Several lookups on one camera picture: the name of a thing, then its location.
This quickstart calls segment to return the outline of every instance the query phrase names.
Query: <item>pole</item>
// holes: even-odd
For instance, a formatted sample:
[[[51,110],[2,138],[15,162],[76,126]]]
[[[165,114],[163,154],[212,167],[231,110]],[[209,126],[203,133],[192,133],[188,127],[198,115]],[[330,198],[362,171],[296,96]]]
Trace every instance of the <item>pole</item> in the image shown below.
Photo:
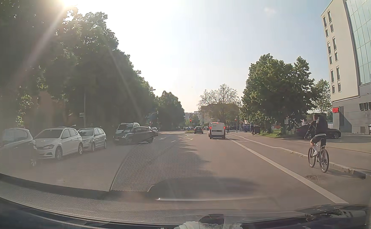
[[[84,88],[84,128],[86,127],[86,89]]]

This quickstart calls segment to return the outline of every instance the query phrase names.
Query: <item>curb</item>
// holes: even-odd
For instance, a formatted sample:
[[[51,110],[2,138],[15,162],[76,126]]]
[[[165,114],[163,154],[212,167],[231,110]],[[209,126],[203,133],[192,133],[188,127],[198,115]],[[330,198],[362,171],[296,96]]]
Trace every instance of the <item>curb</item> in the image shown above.
[[[281,147],[273,147],[273,146],[269,146],[269,145],[266,145],[264,143],[259,143],[261,145],[265,145],[265,146],[268,146],[270,148],[274,148],[274,149],[281,149],[281,150],[284,150],[284,151],[287,151],[291,154],[294,154],[296,156],[299,156],[299,157],[307,157],[307,154],[303,154],[303,153],[300,153],[300,152],[296,152],[296,151],[293,151],[293,150],[290,150],[290,149],[285,149],[285,148],[281,148]],[[349,174],[352,174],[352,175],[355,175],[361,179],[366,179],[366,180],[371,180],[371,174],[367,174],[365,173],[364,171],[362,170],[359,170],[359,169],[354,169],[354,168],[350,168],[350,167],[347,167],[345,165],[341,165],[341,164],[337,164],[337,163],[334,163],[334,162],[330,162],[330,166],[329,168],[333,168],[335,170],[338,170],[340,172],[344,172],[344,173],[349,173]]]

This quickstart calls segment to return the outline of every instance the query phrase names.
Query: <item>apartment building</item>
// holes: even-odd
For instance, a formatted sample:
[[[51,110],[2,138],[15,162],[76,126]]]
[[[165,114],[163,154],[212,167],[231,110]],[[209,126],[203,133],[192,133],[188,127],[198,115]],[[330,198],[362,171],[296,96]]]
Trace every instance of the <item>apartment building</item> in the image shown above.
[[[368,133],[371,124],[371,0],[332,0],[321,14],[333,126]]]

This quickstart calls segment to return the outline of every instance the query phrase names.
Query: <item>bicycle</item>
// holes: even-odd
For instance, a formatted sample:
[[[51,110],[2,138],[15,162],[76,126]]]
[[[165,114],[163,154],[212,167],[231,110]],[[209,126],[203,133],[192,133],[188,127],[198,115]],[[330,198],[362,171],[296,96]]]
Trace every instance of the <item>bicycle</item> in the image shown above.
[[[317,143],[315,143],[315,146],[317,149],[316,154],[314,154],[314,149],[312,147],[308,149],[308,155],[307,155],[308,163],[310,164],[310,167],[313,168],[317,160],[320,164],[321,171],[327,172],[328,167],[330,166],[330,157],[328,155],[328,151],[325,149],[325,145],[322,146],[321,149]]]

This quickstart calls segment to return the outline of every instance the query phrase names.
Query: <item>black shorts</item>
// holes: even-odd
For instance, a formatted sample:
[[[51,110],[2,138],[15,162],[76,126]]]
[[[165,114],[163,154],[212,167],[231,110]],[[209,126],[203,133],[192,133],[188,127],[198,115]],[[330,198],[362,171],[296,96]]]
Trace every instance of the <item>black shorts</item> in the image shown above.
[[[322,147],[322,146],[325,146],[325,144],[327,143],[326,138],[327,138],[327,136],[325,136],[325,135],[314,136],[314,137],[311,139],[311,142],[312,142],[312,143],[318,143],[318,142],[321,140],[321,147]]]

